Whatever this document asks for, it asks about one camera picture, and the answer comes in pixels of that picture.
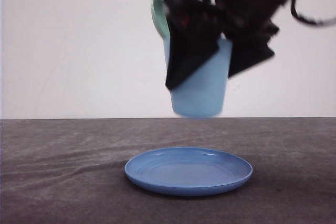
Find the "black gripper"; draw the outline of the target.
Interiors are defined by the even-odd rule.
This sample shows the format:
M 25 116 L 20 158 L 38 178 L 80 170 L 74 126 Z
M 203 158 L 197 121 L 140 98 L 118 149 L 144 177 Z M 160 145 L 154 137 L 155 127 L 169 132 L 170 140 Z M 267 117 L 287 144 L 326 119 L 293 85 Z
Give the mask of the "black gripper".
M 220 34 L 233 43 L 228 77 L 274 56 L 271 18 L 287 0 L 164 0 L 170 31 L 166 87 L 172 91 L 219 50 Z

